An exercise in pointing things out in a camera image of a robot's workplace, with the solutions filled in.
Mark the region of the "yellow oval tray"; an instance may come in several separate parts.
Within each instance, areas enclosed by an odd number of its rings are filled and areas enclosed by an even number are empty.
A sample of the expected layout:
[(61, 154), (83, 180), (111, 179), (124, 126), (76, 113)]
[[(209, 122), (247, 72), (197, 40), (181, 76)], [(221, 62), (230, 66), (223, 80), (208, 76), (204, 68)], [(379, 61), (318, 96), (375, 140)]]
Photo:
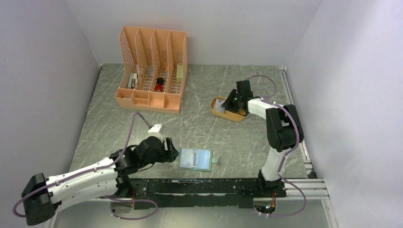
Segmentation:
[(246, 117), (246, 113), (245, 113), (243, 110), (241, 110), (241, 113), (240, 113), (240, 114), (239, 114), (239, 113), (231, 112), (231, 111), (229, 111), (229, 110), (227, 110), (227, 109), (225, 109), (225, 113), (223, 113), (223, 114), (214, 111), (213, 108), (214, 108), (214, 104), (215, 104), (215, 100), (216, 100), (216, 99), (223, 99), (223, 100), (225, 100), (226, 97), (216, 96), (216, 97), (214, 97), (214, 98), (212, 99), (211, 104), (210, 104), (210, 111), (211, 111), (211, 113), (212, 113), (213, 115), (215, 115), (215, 116), (217, 116), (217, 117), (221, 117), (221, 118), (227, 119), (227, 120), (230, 120), (230, 121), (234, 121), (234, 122), (241, 122), (241, 121), (244, 120), (244, 118)]

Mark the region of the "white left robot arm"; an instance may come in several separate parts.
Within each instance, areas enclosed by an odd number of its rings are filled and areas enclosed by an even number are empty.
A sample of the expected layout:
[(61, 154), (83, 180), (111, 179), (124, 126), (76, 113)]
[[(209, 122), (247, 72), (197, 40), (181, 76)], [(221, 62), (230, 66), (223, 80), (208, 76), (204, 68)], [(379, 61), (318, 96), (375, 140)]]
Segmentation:
[(78, 200), (103, 196), (124, 198), (132, 190), (129, 175), (142, 171), (147, 165), (174, 162), (178, 156), (171, 138), (161, 140), (150, 136), (138, 145), (127, 146), (76, 171), (52, 177), (35, 174), (21, 193), (23, 217), (28, 226), (34, 226)]

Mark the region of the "green leather card holder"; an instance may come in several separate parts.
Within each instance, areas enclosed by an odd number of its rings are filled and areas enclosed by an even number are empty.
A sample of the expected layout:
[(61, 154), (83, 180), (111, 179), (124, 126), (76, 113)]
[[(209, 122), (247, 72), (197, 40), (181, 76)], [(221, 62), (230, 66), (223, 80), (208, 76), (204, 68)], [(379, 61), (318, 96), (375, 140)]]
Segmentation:
[(195, 150), (195, 167), (193, 169), (184, 169), (192, 171), (211, 171), (212, 165), (219, 162), (219, 157), (213, 157), (213, 151), (206, 149), (193, 149)]

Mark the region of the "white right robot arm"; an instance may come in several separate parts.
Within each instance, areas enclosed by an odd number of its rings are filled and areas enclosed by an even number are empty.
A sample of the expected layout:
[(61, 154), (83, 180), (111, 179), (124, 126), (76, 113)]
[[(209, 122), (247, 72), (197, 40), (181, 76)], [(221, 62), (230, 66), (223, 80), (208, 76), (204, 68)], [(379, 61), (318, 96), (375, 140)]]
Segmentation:
[(226, 118), (256, 115), (266, 121), (267, 140), (270, 151), (264, 166), (260, 170), (263, 180), (256, 189), (259, 195), (269, 196), (275, 189), (273, 181), (282, 178), (282, 168), (288, 155), (304, 139), (302, 126), (296, 107), (292, 104), (282, 105), (254, 96), (248, 80), (236, 82), (221, 107)]

